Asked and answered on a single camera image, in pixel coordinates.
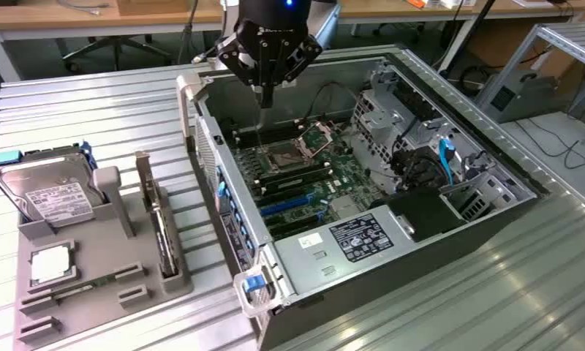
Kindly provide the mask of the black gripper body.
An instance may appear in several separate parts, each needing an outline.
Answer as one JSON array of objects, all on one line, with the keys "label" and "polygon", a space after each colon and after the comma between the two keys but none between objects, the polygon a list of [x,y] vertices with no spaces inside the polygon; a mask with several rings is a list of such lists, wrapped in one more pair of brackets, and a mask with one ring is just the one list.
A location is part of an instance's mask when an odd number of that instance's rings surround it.
[{"label": "black gripper body", "polygon": [[281,42],[294,49],[309,35],[309,1],[241,1],[235,34],[249,55],[259,62],[259,81],[266,86],[279,56]]}]

